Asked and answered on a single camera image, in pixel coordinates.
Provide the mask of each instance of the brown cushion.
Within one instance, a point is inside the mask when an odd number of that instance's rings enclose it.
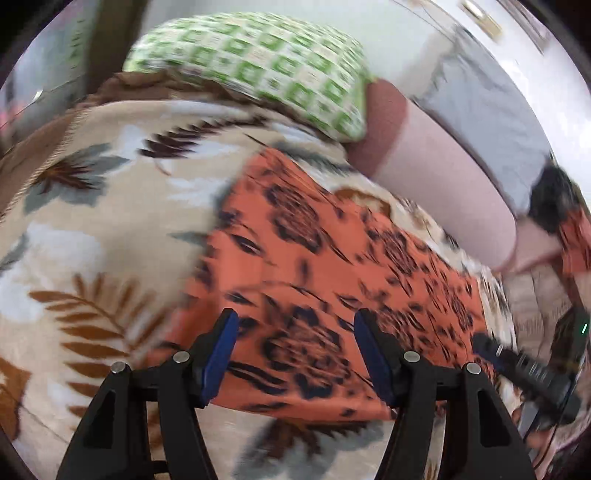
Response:
[[[407,98],[390,82],[378,79],[366,90],[367,134],[359,142],[344,144],[349,163],[371,177],[386,157],[407,114]]]

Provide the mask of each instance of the blue gripper pad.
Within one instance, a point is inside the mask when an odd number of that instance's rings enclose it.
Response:
[[[238,338],[239,322],[238,314],[232,311],[203,369],[201,400],[204,405],[214,399],[220,390],[224,373],[236,344],[236,338]]]
[[[378,347],[374,334],[369,330],[364,317],[365,315],[361,311],[355,314],[355,319],[353,320],[353,334],[355,335],[355,341],[357,341],[357,346],[361,351],[361,356],[368,369],[371,381],[374,384],[375,392],[386,405],[392,407],[394,404],[392,372]]]

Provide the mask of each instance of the green patterned pillow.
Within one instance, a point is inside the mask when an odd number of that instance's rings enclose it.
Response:
[[[335,28],[264,13],[179,18],[140,38],[124,70],[171,67],[189,81],[279,101],[336,140],[365,136],[365,56]]]

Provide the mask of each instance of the floral blanket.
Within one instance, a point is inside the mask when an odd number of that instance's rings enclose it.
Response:
[[[12,198],[0,225],[0,424],[40,480],[55,478],[109,365],[144,364],[182,301],[220,200],[261,144],[477,276],[486,327],[514,345],[490,271],[419,207],[358,174],[339,144],[255,106],[166,100],[88,108]],[[157,415],[149,414],[158,457]],[[273,420],[217,406],[199,419],[220,478],[373,477],[391,428]],[[437,472],[443,432],[438,420],[428,478]]]

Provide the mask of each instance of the metal screw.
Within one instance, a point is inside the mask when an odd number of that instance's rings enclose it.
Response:
[[[183,364],[183,363],[185,363],[187,360],[189,360],[189,358],[191,358],[191,355],[189,355],[189,352],[185,352],[185,351],[182,351],[182,352],[176,352],[176,353],[173,355],[173,360],[174,360],[175,362],[177,362],[178,364]]]
[[[467,364],[466,370],[468,370],[468,372],[472,375],[478,375],[480,372],[482,372],[482,368],[480,368],[480,365],[475,364],[474,362],[470,362],[469,364]]]
[[[115,362],[113,365],[111,365],[111,371],[114,374],[120,374],[123,370],[125,370],[125,367],[127,367],[125,362]]]
[[[417,352],[409,350],[408,352],[404,352],[404,359],[407,362],[414,364],[421,359],[421,356]]]

